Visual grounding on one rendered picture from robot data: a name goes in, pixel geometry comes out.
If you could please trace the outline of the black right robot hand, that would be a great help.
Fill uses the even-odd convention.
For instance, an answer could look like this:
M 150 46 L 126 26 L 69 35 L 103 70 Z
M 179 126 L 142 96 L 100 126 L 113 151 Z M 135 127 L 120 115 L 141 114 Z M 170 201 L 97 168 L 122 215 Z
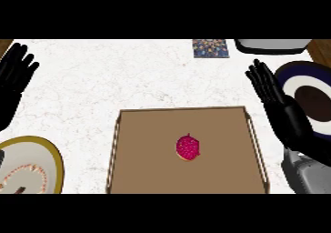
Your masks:
M 331 142 L 315 136 L 305 110 L 294 98 L 284 93 L 266 63 L 256 59 L 246 74 L 281 143 L 291 151 L 302 152 L 331 167 Z

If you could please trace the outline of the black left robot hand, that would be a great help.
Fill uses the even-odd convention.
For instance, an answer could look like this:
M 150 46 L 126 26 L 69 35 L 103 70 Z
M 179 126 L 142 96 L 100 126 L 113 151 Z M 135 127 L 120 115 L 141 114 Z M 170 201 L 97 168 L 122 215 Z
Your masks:
M 27 45 L 16 43 L 0 60 L 0 132 L 14 118 L 23 91 L 39 68 L 35 55 L 27 54 Z

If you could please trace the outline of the navy white brown-centred plate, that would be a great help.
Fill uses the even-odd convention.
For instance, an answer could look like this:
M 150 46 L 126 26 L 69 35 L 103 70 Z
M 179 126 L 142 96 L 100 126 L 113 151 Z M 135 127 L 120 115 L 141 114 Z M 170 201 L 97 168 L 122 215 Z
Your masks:
M 279 67 L 277 78 L 307 114 L 315 136 L 331 141 L 331 68 L 293 61 Z

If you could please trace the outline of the white gold-rimmed plate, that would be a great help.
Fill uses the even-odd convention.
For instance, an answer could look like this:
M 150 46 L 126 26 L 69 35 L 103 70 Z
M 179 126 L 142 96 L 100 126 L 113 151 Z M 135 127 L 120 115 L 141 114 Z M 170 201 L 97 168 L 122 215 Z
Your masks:
M 0 194 L 60 194 L 64 186 L 64 159 L 44 137 L 14 137 L 0 143 Z

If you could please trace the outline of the blue patterned square mat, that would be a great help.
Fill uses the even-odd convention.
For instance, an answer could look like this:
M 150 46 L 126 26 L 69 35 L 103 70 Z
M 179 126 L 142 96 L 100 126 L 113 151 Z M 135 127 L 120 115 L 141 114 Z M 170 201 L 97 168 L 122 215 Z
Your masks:
M 229 58 L 225 39 L 194 39 L 192 50 L 195 58 Z

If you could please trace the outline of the brown wooden tray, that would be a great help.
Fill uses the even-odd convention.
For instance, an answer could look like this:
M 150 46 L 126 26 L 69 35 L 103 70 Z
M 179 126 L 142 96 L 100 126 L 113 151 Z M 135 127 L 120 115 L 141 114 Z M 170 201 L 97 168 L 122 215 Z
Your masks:
M 247 109 L 123 110 L 107 192 L 266 194 L 269 178 Z

